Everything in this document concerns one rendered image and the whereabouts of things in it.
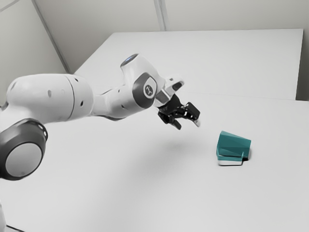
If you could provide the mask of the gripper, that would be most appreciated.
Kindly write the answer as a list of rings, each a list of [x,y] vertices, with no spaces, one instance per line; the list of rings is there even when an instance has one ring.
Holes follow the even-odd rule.
[[[197,127],[201,125],[199,120],[200,111],[191,102],[183,105],[176,94],[165,105],[158,107],[158,110],[158,116],[161,120],[165,124],[172,124],[178,130],[182,128],[181,124],[177,121],[178,118],[190,120]]]

